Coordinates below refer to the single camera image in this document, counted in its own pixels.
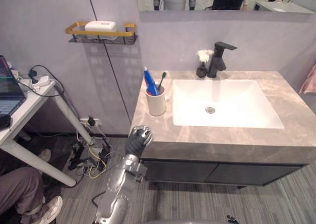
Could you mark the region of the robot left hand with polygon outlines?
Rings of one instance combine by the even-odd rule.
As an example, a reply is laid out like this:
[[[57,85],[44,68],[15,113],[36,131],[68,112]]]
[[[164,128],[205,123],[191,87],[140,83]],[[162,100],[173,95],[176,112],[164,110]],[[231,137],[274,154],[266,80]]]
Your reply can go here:
[[[124,147],[126,155],[141,157],[145,148],[152,142],[153,133],[151,128],[145,125],[135,126],[127,139]]]

